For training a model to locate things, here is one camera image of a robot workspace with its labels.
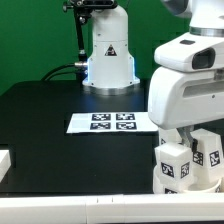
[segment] black cable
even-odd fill
[[[129,7],[130,2],[131,2],[131,0],[127,0],[126,6],[125,6],[125,9],[126,10],[128,10],[128,7]]]
[[[52,74],[51,76],[49,76],[47,79],[45,79],[45,81],[50,81],[52,78],[54,78],[55,76],[59,76],[59,75],[68,75],[68,74],[76,74],[75,71],[70,71],[70,72],[59,72],[56,74]]]
[[[62,66],[59,66],[57,68],[54,68],[52,69],[51,71],[49,71],[42,79],[41,81],[46,81],[52,74],[54,74],[55,72],[58,72],[62,69],[65,69],[65,68],[74,68],[74,64],[67,64],[67,65],[62,65]]]

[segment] green backdrop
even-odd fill
[[[127,0],[118,0],[125,7]],[[63,0],[0,1],[0,94],[14,83],[40,80],[49,70],[77,60],[72,11]],[[136,58],[136,75],[150,78],[157,65],[157,46],[188,30],[188,20],[173,17],[159,0],[131,0],[129,50]],[[84,27],[91,53],[91,24]]]

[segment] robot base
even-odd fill
[[[116,96],[134,92],[140,88],[140,80],[136,78],[135,83],[123,88],[97,88],[88,84],[88,78],[83,81],[83,89],[86,92],[105,96]]]

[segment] white cube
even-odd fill
[[[168,142],[155,148],[155,153],[162,185],[183,191],[194,183],[190,148]]]
[[[224,176],[224,160],[221,137],[210,131],[199,129],[191,133],[198,140],[193,153],[193,172],[198,185],[214,183]]]
[[[182,193],[178,189],[176,189],[173,186],[167,186],[164,184],[161,184],[160,178],[159,178],[159,170],[158,167],[155,166],[153,171],[153,193],[154,194],[178,194]]]
[[[177,129],[164,130],[159,128],[159,144],[163,145],[167,142],[181,143],[182,139],[177,131]]]

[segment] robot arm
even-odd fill
[[[161,0],[163,5],[175,16],[191,17],[191,0]]]

